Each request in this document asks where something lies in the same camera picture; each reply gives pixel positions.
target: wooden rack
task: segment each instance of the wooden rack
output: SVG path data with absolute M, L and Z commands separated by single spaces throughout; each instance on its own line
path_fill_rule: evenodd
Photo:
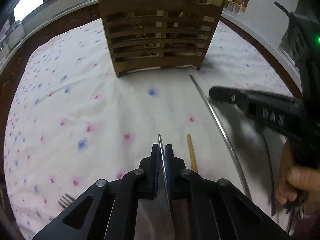
M 224 4 L 225 0 L 210 4 L 192 0 L 99 0 L 116 76 L 153 67 L 193 65 L 199 69 Z

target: countertop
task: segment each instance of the countertop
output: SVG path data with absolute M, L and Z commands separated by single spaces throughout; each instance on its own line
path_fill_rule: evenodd
M 0 74 L 8 64 L 8 62 L 11 60 L 12 56 L 15 54 L 16 51 L 25 43 L 25 41 L 30 38 L 33 34 L 35 34 L 37 31 L 41 30 L 48 24 L 54 22 L 55 20 L 71 13 L 76 10 L 79 10 L 83 7 L 96 4 L 98 3 L 98 0 L 89 0 L 87 2 L 75 5 L 71 8 L 68 8 L 50 20 L 40 24 L 38 27 L 36 27 L 34 30 L 32 30 L 30 33 L 28 33 L 9 53 L 9 55 L 6 58 L 3 58 L 0 61 Z M 278 62 L 285 68 L 285 70 L 289 73 L 293 81 L 297 84 L 298 88 L 301 90 L 301 83 L 300 83 L 300 76 L 299 72 L 296 69 L 294 62 L 292 59 L 284 52 L 284 50 L 280 47 L 280 44 L 276 41 L 275 38 L 273 38 L 270 34 L 267 34 L 260 30 L 257 26 L 253 25 L 252 23 L 246 21 L 243 17 L 240 15 L 231 12 L 230 10 L 227 10 L 226 8 L 223 9 L 222 15 L 223 18 L 226 20 L 232 22 L 239 28 L 243 29 L 245 32 L 247 32 L 249 35 L 251 35 L 253 38 L 255 38 L 262 46 L 264 46 L 277 60 Z

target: silver screw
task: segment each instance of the silver screw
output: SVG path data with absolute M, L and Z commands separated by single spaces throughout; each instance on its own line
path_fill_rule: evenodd
M 99 179 L 97 182 L 96 182 L 96 185 L 98 187 L 103 187 L 107 184 L 106 180 L 105 179 Z
M 189 174 L 191 173 L 191 170 L 189 170 L 189 169 L 182 169 L 180 172 L 181 172 L 182 175 L 187 176 L 187 175 L 189 175 Z
M 133 173 L 136 174 L 136 175 L 142 175 L 144 173 L 144 170 L 143 169 L 135 169 L 133 171 Z
M 219 179 L 219 184 L 221 186 L 227 186 L 229 184 L 229 180 L 227 180 L 227 179 Z

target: fork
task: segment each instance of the fork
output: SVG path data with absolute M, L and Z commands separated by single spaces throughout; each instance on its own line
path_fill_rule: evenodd
M 60 206 L 62 206 L 64 209 L 67 208 L 67 206 L 69 206 L 73 201 L 75 201 L 75 199 L 73 197 L 71 197 L 70 195 L 68 195 L 67 193 L 65 193 L 61 198 L 59 198 L 58 203 Z

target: white tablecloth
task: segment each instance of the white tablecloth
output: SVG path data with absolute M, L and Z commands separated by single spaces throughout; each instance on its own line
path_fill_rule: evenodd
M 200 70 L 149 70 L 116 78 L 101 19 L 39 47 L 30 57 L 9 113 L 4 166 L 10 203 L 26 239 L 56 217 L 58 199 L 81 195 L 97 179 L 120 179 L 149 156 L 160 133 L 190 167 L 191 134 L 199 173 L 243 191 L 230 154 L 189 74 L 212 85 L 290 95 L 258 51 L 219 23 Z M 219 116 L 239 154 L 252 200 L 270 214 L 270 175 L 254 124 L 233 106 Z M 275 176 L 284 138 L 267 137 Z M 285 226 L 282 212 L 275 220 Z

